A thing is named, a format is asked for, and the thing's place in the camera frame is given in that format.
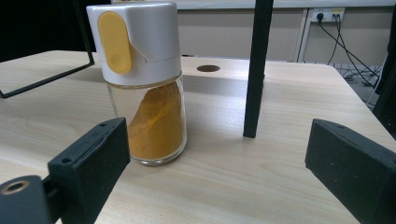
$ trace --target wooden table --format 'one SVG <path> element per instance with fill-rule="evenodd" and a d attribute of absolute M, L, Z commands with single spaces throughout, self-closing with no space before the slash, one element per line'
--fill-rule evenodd
<path fill-rule="evenodd" d="M 85 53 L 50 51 L 0 63 L 0 90 L 85 62 Z M 198 72 L 203 64 L 220 70 Z M 248 61 L 183 58 L 182 67 L 184 152 L 160 167 L 131 162 L 97 223 L 357 223 L 304 167 L 312 119 L 341 123 L 394 151 L 396 146 L 335 69 L 267 63 L 258 134 L 249 139 L 242 136 Z M 98 64 L 0 100 L 0 182 L 45 177 L 48 161 L 112 118 Z"/>

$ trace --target ground spice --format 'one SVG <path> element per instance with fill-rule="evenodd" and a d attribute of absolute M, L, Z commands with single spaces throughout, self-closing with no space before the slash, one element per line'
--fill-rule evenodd
<path fill-rule="evenodd" d="M 182 98 L 177 82 L 149 90 L 128 125 L 134 157 L 157 160 L 180 148 L 184 134 Z"/>

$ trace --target seasoning dispenser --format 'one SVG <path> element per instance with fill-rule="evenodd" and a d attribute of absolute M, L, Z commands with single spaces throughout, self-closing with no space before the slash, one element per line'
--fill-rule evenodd
<path fill-rule="evenodd" d="M 131 157 L 174 159 L 186 145 L 177 6 L 170 2 L 87 7 L 116 117 L 125 117 Z"/>

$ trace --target yellow oval button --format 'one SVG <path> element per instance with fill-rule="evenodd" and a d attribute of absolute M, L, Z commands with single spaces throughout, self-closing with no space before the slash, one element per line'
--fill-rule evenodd
<path fill-rule="evenodd" d="M 108 67 L 115 73 L 126 74 L 132 69 L 132 52 L 125 21 L 115 12 L 105 12 L 99 18 L 99 33 L 102 39 Z"/>

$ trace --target white jar cap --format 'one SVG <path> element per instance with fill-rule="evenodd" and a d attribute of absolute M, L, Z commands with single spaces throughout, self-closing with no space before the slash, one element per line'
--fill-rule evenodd
<path fill-rule="evenodd" d="M 180 75 L 175 3 L 92 6 L 87 12 L 107 82 L 147 85 Z"/>

